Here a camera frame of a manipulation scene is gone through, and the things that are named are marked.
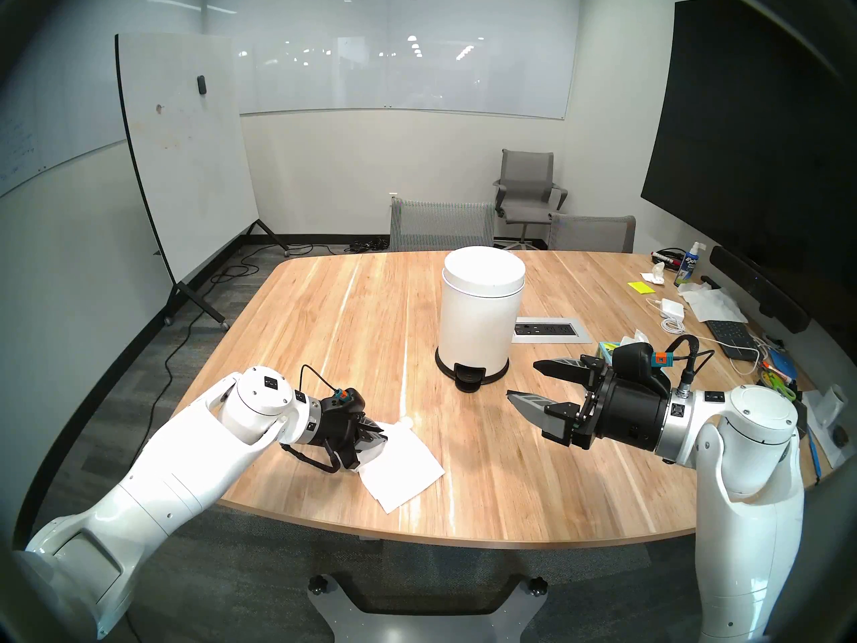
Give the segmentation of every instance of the expo cleaner bottle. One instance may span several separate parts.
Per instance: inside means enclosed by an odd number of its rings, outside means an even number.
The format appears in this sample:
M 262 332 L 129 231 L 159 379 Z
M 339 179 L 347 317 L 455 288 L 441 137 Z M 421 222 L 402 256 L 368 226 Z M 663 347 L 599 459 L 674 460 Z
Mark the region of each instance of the expo cleaner bottle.
M 705 251 L 707 247 L 702 242 L 694 242 L 693 248 L 685 254 L 685 259 L 681 261 L 681 267 L 679 267 L 679 273 L 675 274 L 676 287 L 682 283 L 690 282 L 693 270 L 696 268 L 697 260 L 699 260 L 699 250 L 701 248 Z

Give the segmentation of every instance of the black monitor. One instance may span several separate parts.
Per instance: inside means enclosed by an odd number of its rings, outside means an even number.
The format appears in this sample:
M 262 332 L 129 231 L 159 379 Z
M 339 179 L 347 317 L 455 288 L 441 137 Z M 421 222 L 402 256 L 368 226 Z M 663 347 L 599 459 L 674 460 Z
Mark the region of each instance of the black monitor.
M 719 242 L 763 312 L 813 318 L 857 362 L 856 153 L 854 96 L 799 40 L 741 0 L 675 4 L 641 195 Z

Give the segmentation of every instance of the green scissors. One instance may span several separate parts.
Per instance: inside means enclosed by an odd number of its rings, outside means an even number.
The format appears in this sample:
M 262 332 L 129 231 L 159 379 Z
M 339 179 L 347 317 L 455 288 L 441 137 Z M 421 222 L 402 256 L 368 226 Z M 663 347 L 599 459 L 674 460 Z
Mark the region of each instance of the green scissors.
M 794 401 L 797 398 L 797 395 L 786 386 L 786 383 L 776 373 L 771 373 L 770 371 L 763 372 L 762 382 L 765 383 L 765 387 L 770 387 L 775 392 L 780 392 L 789 401 Z

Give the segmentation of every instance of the keyboard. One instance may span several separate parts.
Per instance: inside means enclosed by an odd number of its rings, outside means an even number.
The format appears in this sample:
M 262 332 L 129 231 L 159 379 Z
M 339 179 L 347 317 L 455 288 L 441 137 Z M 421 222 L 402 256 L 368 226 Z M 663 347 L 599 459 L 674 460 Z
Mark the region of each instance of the keyboard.
M 716 340 L 729 344 L 720 346 L 723 354 L 728 358 L 741 359 L 745 362 L 756 361 L 758 355 L 756 342 L 747 332 L 747 326 L 744 323 L 734 323 L 731 320 L 708 320 L 705 324 L 708 325 Z

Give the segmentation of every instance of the trash can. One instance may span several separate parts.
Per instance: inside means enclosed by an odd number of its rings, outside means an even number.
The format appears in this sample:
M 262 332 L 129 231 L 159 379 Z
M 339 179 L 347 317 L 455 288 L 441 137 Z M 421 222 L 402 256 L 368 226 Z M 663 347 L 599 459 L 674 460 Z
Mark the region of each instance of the trash can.
M 520 258 L 488 246 L 459 248 L 444 260 L 435 363 L 461 391 L 475 392 L 509 369 L 525 271 Z

